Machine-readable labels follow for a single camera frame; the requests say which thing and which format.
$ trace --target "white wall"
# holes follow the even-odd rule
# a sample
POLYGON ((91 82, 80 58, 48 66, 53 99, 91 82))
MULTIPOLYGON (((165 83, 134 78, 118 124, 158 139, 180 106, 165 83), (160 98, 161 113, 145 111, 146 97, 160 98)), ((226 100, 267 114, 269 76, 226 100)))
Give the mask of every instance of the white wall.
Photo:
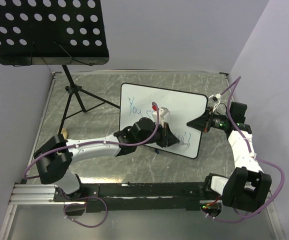
MULTIPOLYGON (((285 172, 275 204, 289 239, 289 1, 269 1, 229 78, 233 81, 239 75, 235 100, 248 105, 255 152, 285 172)), ((263 169, 271 174, 275 190, 279 172, 269 166, 263 169)))
POLYGON ((51 79, 46 66, 0 65, 0 229, 29 162, 51 79))
MULTIPOLYGON (((159 69, 229 73, 268 0, 103 0, 110 61, 75 72, 159 69)), ((51 66, 52 71, 62 71, 51 66)))

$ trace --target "music stand ledge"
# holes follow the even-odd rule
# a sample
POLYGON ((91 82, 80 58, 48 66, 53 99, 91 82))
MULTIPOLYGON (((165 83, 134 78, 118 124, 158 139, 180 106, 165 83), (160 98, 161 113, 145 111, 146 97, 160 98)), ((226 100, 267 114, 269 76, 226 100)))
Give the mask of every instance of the music stand ledge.
POLYGON ((102 104, 118 105, 74 83, 67 65, 104 65, 109 61, 100 0, 0 1, 0 64, 15 67, 62 65, 69 93, 61 120, 86 113, 102 104), (79 92, 102 103, 86 109, 79 92), (67 116, 75 95, 81 110, 67 116))

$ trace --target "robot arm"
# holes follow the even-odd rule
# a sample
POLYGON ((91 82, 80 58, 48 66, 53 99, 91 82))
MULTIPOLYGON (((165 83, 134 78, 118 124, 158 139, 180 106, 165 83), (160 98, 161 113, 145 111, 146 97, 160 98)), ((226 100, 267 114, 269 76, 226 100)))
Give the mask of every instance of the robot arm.
POLYGON ((271 186, 271 177, 265 174, 255 159, 252 143, 252 131, 244 124, 247 105, 232 102, 230 113, 233 121, 245 135, 250 144, 249 152, 246 140, 233 127, 226 115, 216 114, 213 107, 207 107, 204 114, 190 122, 187 126, 207 133, 211 128, 223 130, 231 145, 235 169, 229 178, 217 174, 209 174, 205 179, 206 192, 217 192, 225 206, 254 212, 266 200, 271 186))
MULTIPOLYGON (((159 126, 154 136, 145 144, 156 143, 158 146, 166 148, 180 142, 179 139, 172 134, 169 124, 164 121, 168 114, 169 111, 167 108, 161 107, 159 109, 159 126)), ((155 117, 155 121, 157 121, 156 112, 153 116, 155 117)), ((68 169, 71 163, 96 157, 118 157, 133 153, 136 151, 137 146, 132 144, 147 140, 149 136, 153 134, 155 127, 155 122, 143 117, 134 123, 133 126, 128 126, 121 131, 102 138, 65 140, 62 134, 55 135, 34 153, 34 158, 59 147, 71 145, 75 145, 76 147, 42 157, 41 160, 36 163, 40 181, 42 184, 56 184, 69 195, 70 198, 74 199, 75 196, 78 198, 82 190, 81 182, 79 177, 68 169)))

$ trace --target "marble table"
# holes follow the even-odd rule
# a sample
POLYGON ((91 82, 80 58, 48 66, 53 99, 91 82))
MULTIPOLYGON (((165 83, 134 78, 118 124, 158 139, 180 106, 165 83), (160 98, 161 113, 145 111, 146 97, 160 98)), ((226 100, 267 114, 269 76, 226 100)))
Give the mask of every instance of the marble table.
MULTIPOLYGON (((72 77, 77 85, 91 93, 120 104, 120 86, 122 83, 135 83, 147 86, 200 93, 210 96, 222 92, 227 86, 224 74, 199 72, 159 72, 159 71, 107 71, 93 73, 75 73, 72 77)), ((43 118, 36 149, 58 133, 61 118, 66 106, 68 85, 66 75, 56 73, 51 97, 43 118)), ((80 94, 86 109, 101 101, 80 94)), ((229 93, 224 95, 227 101, 229 93)), ((79 111, 80 107, 72 97, 68 115, 79 111)), ((223 114, 222 105, 219 111, 223 114)), ((70 139, 92 139, 104 137, 119 129, 119 109, 109 104, 79 113, 65 121, 70 139)), ((234 170, 234 160, 226 134, 212 129, 202 135, 199 155, 195 159, 140 146, 136 152, 119 157, 97 157, 86 159, 70 166, 70 170, 80 176, 83 183, 167 183, 167 182, 203 182, 209 173, 230 176, 234 170)), ((30 175, 36 175, 35 167, 30 175)), ((28 181, 39 184, 39 179, 28 181)))

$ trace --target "perforated metal plate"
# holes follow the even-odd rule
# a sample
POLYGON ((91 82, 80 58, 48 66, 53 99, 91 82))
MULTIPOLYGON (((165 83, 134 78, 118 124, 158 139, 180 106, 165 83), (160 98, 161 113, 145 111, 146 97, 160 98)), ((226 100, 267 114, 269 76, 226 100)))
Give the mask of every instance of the perforated metal plate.
POLYGON ((0 0, 1 64, 82 64, 73 58, 109 60, 100 0, 0 0))

